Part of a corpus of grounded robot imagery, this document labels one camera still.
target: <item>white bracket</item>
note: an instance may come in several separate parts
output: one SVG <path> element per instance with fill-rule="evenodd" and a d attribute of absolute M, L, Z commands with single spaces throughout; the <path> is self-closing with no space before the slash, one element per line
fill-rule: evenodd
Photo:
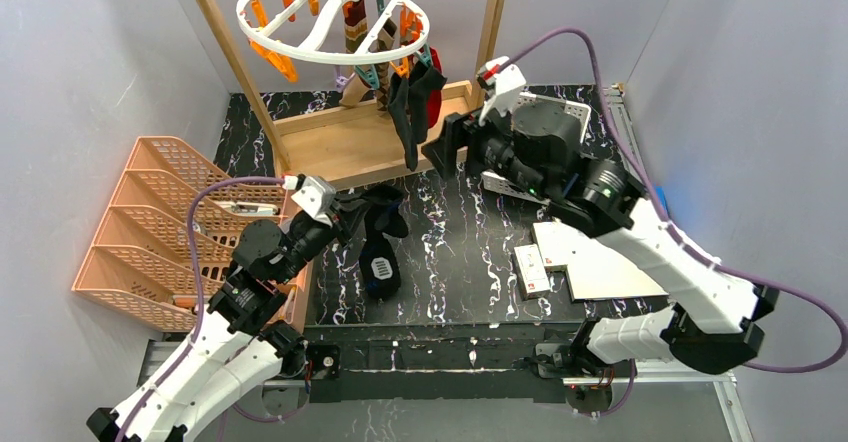
<path fill-rule="evenodd" d="M 486 71 L 493 70 L 498 65 L 506 64 L 509 57 L 498 57 L 497 59 L 487 62 L 483 68 Z M 483 104 L 483 109 L 480 111 L 479 124 L 483 125 L 486 120 L 486 115 L 490 110 L 495 109 L 499 114 L 505 116 L 512 112 L 518 106 L 518 100 L 521 97 L 521 91 L 527 85 L 527 79 L 521 70 L 513 64 L 503 70 L 503 72 L 492 74 L 487 79 L 489 84 L 492 84 L 492 89 L 489 94 L 489 99 Z"/>
<path fill-rule="evenodd" d="M 335 195 L 336 189 L 326 180 L 321 177 L 309 176 L 303 181 L 300 190 L 292 195 L 292 200 L 313 219 L 332 226 L 333 222 L 327 215 L 327 210 L 333 203 Z"/>

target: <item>cable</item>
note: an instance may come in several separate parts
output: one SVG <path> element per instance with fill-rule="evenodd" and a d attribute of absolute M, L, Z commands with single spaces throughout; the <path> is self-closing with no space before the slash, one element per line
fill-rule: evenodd
<path fill-rule="evenodd" d="M 224 188 L 229 187 L 231 185 L 236 184 L 269 184 L 269 185 L 285 185 L 286 179 L 278 179 L 276 177 L 260 177 L 260 176 L 250 176 L 250 177 L 236 177 L 233 179 L 222 180 L 221 182 L 216 182 L 209 187 L 201 190 L 200 193 L 195 196 L 194 200 L 191 201 L 191 205 L 188 208 L 188 213 L 186 214 L 186 227 L 188 232 L 188 247 L 189 252 L 191 253 L 191 270 L 194 272 L 194 285 L 195 290 L 197 291 L 197 303 L 196 306 L 201 308 L 197 311 L 197 323 L 194 326 L 194 330 L 189 334 L 189 344 L 186 344 L 185 348 L 182 352 L 177 356 L 174 360 L 174 363 L 168 367 L 165 372 L 162 373 L 155 382 L 153 382 L 154 387 L 160 387 L 171 374 L 177 370 L 177 367 L 183 362 L 183 360 L 188 357 L 189 352 L 191 352 L 191 347 L 197 342 L 198 337 L 200 337 L 200 328 L 203 325 L 203 314 L 205 310 L 202 310 L 204 299 L 203 299 L 203 281 L 200 278 L 200 263 L 197 258 L 197 241 L 194 235 L 194 213 L 197 211 L 197 206 L 200 205 L 200 202 L 204 197 L 211 194 L 212 192 Z M 123 442 L 124 436 L 127 434 L 127 430 L 129 429 L 132 421 L 135 420 L 135 417 L 138 415 L 141 408 L 144 407 L 145 403 L 150 399 L 153 395 L 154 389 L 148 389 L 136 402 L 135 406 L 130 410 L 129 414 L 127 414 L 126 420 L 124 420 L 123 425 L 118 430 L 118 435 L 115 437 L 115 442 Z"/>
<path fill-rule="evenodd" d="M 621 399 L 615 403 L 612 407 L 602 412 L 593 412 L 592 415 L 596 415 L 599 417 L 612 415 L 618 409 L 624 407 L 624 403 L 627 402 L 627 399 L 630 398 L 630 392 L 633 391 L 633 384 L 636 381 L 636 361 L 630 359 L 630 379 L 627 381 L 627 389 L 624 391 L 624 395 L 621 396 Z"/>
<path fill-rule="evenodd" d="M 697 250 L 695 250 L 693 247 L 691 247 L 690 245 L 688 245 L 686 243 L 686 241 L 684 240 L 682 235 L 678 232 L 677 226 L 674 225 L 674 222 L 669 217 L 668 211 L 666 211 L 665 207 L 663 207 L 662 202 L 660 201 L 660 198 L 657 195 L 657 191 L 654 188 L 654 184 L 651 183 L 651 179 L 648 177 L 647 171 L 642 166 L 642 164 L 640 164 L 639 161 L 636 160 L 636 157 L 630 152 L 630 150 L 623 143 L 621 136 L 618 133 L 618 129 L 615 127 L 615 123 L 613 122 L 613 118 L 612 118 L 612 112 L 610 111 L 609 104 L 607 103 L 607 100 L 606 100 L 606 98 L 604 97 L 604 94 L 603 94 L 604 85 L 601 83 L 601 71 L 600 71 L 600 68 L 598 67 L 598 58 L 595 54 L 595 47 L 592 44 L 592 41 L 589 39 L 589 36 L 585 32 L 583 32 L 580 29 L 573 28 L 573 27 L 561 27 L 559 29 L 552 30 L 552 31 L 548 32 L 547 34 L 543 35 L 541 38 L 539 38 L 535 42 L 533 42 L 532 44 L 528 45 L 527 47 L 525 47 L 524 49 L 519 51 L 517 54 L 515 54 L 515 56 L 511 57 L 507 61 L 507 63 L 501 65 L 498 68 L 497 72 L 501 72 L 505 68 L 509 67 L 510 65 L 518 62 L 525 55 L 532 52 L 536 47 L 542 45 L 548 39 L 550 39 L 554 36 L 557 36 L 559 34 L 574 34 L 574 35 L 577 35 L 578 37 L 583 39 L 583 42 L 586 44 L 586 49 L 589 51 L 589 60 L 592 64 L 592 75 L 595 78 L 595 85 L 598 88 L 598 98 L 600 99 L 600 102 L 601 102 L 601 109 L 602 109 L 602 112 L 603 112 L 602 122 L 603 122 L 604 128 L 607 130 L 607 132 L 610 133 L 610 135 L 612 135 L 612 138 L 615 141 L 615 144 L 618 146 L 619 152 L 627 160 L 627 162 L 633 167 L 633 169 L 636 171 L 636 174 L 639 176 L 639 179 L 642 181 L 642 184 L 645 185 L 645 189 L 648 191 L 648 199 L 651 201 L 651 204 L 654 206 L 654 210 L 656 211 L 660 220 L 662 220 L 663 222 L 668 222 L 668 233 L 671 236 L 671 238 L 676 243 L 680 244 L 683 247 L 683 250 L 687 254 L 689 254 L 689 256 L 691 256 L 693 259 L 695 259 L 696 261 L 700 262 L 701 264 L 703 264 L 707 267 L 714 267 L 715 270 L 717 270 L 718 272 L 721 272 L 723 274 L 727 274 L 727 275 L 730 275 L 730 276 L 733 276 L 733 277 L 738 277 L 740 279 L 745 279 L 745 280 L 747 280 L 751 283 L 757 284 L 757 285 L 762 285 L 762 286 L 765 286 L 765 287 L 771 287 L 771 288 L 779 290 L 781 292 L 786 292 L 788 294 L 794 295 L 795 297 L 798 297 L 799 299 L 805 300 L 805 301 L 815 305 L 816 307 L 821 309 L 825 314 L 827 314 L 827 316 L 830 317 L 831 320 L 833 320 L 833 322 L 836 324 L 836 327 L 839 329 L 839 336 L 840 336 L 840 339 L 841 339 L 840 343 L 839 343 L 839 347 L 836 349 L 836 351 L 830 357 L 828 357 L 828 358 L 826 358 L 826 359 L 824 359 L 820 362 L 817 362 L 815 364 L 801 365 L 801 366 L 795 366 L 795 367 L 777 367 L 777 366 L 772 366 L 772 365 L 763 365 L 763 364 L 758 364 L 758 363 L 754 363 L 754 362 L 748 362 L 748 363 L 744 364 L 744 366 L 752 368 L 752 369 L 756 369 L 756 370 L 766 371 L 766 372 L 776 372 L 776 373 L 782 373 L 782 374 L 801 374 L 801 373 L 805 373 L 805 372 L 815 372 L 817 370 L 822 370 L 826 367 L 830 367 L 831 365 L 835 364 L 840 359 L 842 359 L 842 357 L 845 356 L 846 351 L 848 351 L 848 328 L 846 328 L 845 321 L 842 320 L 842 317 L 840 317 L 839 314 L 837 314 L 836 311 L 832 307 L 830 307 L 825 301 L 819 299 L 818 297 L 816 297 L 814 295 L 808 294 L 808 293 L 806 293 L 802 290 L 796 289 L 794 287 L 790 287 L 788 285 L 785 285 L 785 284 L 782 284 L 782 283 L 779 283 L 779 282 L 774 282 L 774 281 L 768 280 L 764 277 L 749 274 L 747 272 L 737 270 L 737 269 L 733 269 L 733 268 L 730 268 L 730 267 L 725 267 L 721 264 L 713 265 L 714 264 L 713 260 L 707 258 L 706 256 L 704 256 L 703 254 L 701 254 L 700 252 L 698 252 Z"/>
<path fill-rule="evenodd" d="M 218 419 L 218 436 L 215 437 L 217 442 L 224 442 L 224 429 L 227 428 L 227 415 L 230 412 L 225 410 L 221 417 Z"/>
<path fill-rule="evenodd" d="M 247 420 L 250 420 L 250 421 L 253 421 L 253 422 L 259 422 L 261 424 L 270 424 L 270 423 L 273 423 L 273 422 L 286 421 L 286 420 L 294 417 L 295 415 L 299 414 L 304 408 L 306 408 L 307 405 L 309 405 L 309 399 L 307 398 L 306 402 L 303 405 L 301 405 L 300 407 L 298 407 L 298 408 L 296 408 L 296 409 L 294 409 L 290 412 L 287 412 L 287 413 L 282 414 L 282 415 L 270 415 L 270 413 L 268 412 L 268 408 L 265 406 L 264 396 L 261 396 L 261 400 L 262 400 L 262 409 L 265 410 L 265 413 L 268 414 L 268 417 L 260 417 L 258 415 L 253 415 L 250 412 L 244 410 L 240 405 L 238 405 L 238 403 L 233 404 L 233 409 L 235 409 L 235 411 L 238 412 L 239 415 L 241 415 L 242 417 L 244 417 Z"/>
<path fill-rule="evenodd" d="M 610 367 L 610 378 L 609 378 L 609 380 L 607 381 L 607 383 L 606 383 L 606 384 L 604 384 L 604 388 L 607 388 L 607 387 L 609 387 L 610 385 L 612 385 L 612 381 L 613 381 L 613 380 L 615 380 L 615 367 Z"/>
<path fill-rule="evenodd" d="M 607 378 L 607 369 L 604 369 L 604 371 L 601 372 L 601 379 L 598 381 L 598 383 L 593 385 L 593 386 L 590 386 L 589 388 L 592 389 L 592 390 L 598 390 L 598 389 L 602 388 L 603 387 L 602 384 L 604 383 L 604 379 L 606 379 L 606 378 Z"/>

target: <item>wooden board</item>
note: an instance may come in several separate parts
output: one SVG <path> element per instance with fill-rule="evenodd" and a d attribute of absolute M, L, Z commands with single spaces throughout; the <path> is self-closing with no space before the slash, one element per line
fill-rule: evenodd
<path fill-rule="evenodd" d="M 471 83 L 461 82 L 446 87 L 450 98 L 442 99 L 439 122 L 430 129 L 427 140 L 436 139 L 442 130 L 442 121 L 448 114 L 465 113 L 469 110 Z M 357 112 L 353 119 L 334 114 Z M 320 121 L 321 115 L 309 114 Z M 403 147 L 395 132 L 392 119 L 377 112 L 376 106 L 367 104 L 354 109 L 342 109 L 327 114 L 329 125 L 320 122 L 307 130 L 285 134 L 281 137 L 289 150 L 292 169 L 295 173 L 320 175 L 338 189 L 380 182 L 409 174 L 403 158 Z M 420 154 L 416 172 L 432 168 Z"/>

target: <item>hanging sock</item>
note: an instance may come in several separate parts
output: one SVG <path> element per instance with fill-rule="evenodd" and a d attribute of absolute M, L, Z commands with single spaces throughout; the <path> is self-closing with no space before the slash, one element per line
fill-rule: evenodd
<path fill-rule="evenodd" d="M 395 43 L 395 34 L 397 33 L 397 24 L 392 19 L 387 19 L 377 34 L 377 52 L 386 52 L 391 50 Z M 375 91 L 377 99 L 377 110 L 385 112 L 389 110 L 389 63 L 374 64 L 377 68 L 377 80 L 380 81 L 380 87 Z"/>
<path fill-rule="evenodd" d="M 368 20 L 365 14 L 365 0 L 357 0 L 348 2 L 344 7 L 345 20 L 345 49 L 348 54 L 356 52 L 356 49 L 365 40 L 368 34 Z M 345 87 L 342 93 L 342 100 L 339 104 L 343 107 L 353 107 L 362 101 L 365 94 L 371 90 L 371 87 L 362 80 L 361 77 L 355 76 Z"/>
<path fill-rule="evenodd" d="M 433 67 L 442 73 L 442 63 L 439 61 L 439 54 L 436 49 L 430 47 L 430 58 L 433 59 Z M 427 128 L 432 129 L 439 121 L 439 113 L 442 111 L 442 91 L 436 90 L 430 94 L 427 99 Z"/>
<path fill-rule="evenodd" d="M 389 114 L 395 124 L 395 131 L 403 145 L 404 160 L 406 168 L 415 170 L 418 167 L 418 145 L 409 125 L 406 115 L 407 100 L 409 97 L 409 79 L 392 74 L 389 82 Z"/>
<path fill-rule="evenodd" d="M 429 128 L 428 102 L 433 92 L 441 93 L 445 82 L 447 82 L 447 79 L 438 69 L 424 65 L 420 60 L 412 68 L 412 73 L 409 75 L 409 116 L 412 135 L 416 144 L 423 144 L 427 141 L 427 129 Z"/>

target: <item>orange plastic basket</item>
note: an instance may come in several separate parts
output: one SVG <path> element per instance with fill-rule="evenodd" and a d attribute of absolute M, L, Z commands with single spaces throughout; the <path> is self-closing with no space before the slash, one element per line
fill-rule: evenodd
<path fill-rule="evenodd" d="M 185 218 L 200 190 L 228 178 L 178 138 L 140 137 L 73 290 L 163 332 L 191 330 L 195 315 L 173 303 L 175 295 L 197 295 Z M 219 201 L 274 204 L 281 214 L 238 215 L 222 208 Z M 279 223 L 294 215 L 295 205 L 286 201 L 282 188 L 260 185 L 236 185 L 204 198 L 195 212 L 199 224 L 195 239 L 205 295 L 220 288 L 233 247 L 247 224 L 257 218 Z M 306 317 L 307 272 L 282 287 L 289 301 L 279 317 L 298 330 L 303 330 Z"/>

